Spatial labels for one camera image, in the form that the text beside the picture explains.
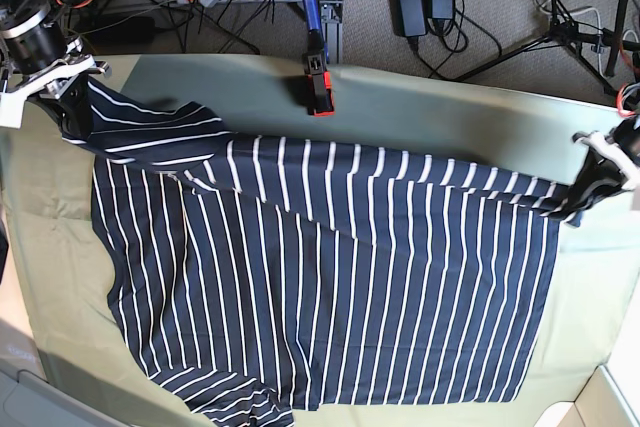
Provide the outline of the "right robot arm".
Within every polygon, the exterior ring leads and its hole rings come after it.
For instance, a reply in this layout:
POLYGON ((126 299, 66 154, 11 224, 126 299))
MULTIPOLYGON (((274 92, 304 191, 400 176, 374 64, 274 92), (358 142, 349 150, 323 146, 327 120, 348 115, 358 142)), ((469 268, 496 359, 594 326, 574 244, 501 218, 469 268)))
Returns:
POLYGON ((66 35, 59 19, 72 0, 1 0, 1 125, 18 129, 24 107, 39 106, 73 138, 93 129, 89 77, 109 66, 66 35))

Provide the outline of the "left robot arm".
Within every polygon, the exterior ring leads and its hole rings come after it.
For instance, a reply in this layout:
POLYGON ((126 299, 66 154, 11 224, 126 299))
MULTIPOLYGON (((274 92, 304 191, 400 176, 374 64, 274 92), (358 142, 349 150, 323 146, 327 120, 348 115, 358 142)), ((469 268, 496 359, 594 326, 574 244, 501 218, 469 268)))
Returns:
POLYGON ((569 221, 596 204, 623 193, 639 208, 639 84, 624 85, 616 95, 621 123, 607 133, 576 133, 575 144, 587 148, 583 165, 569 187, 560 215, 569 221))

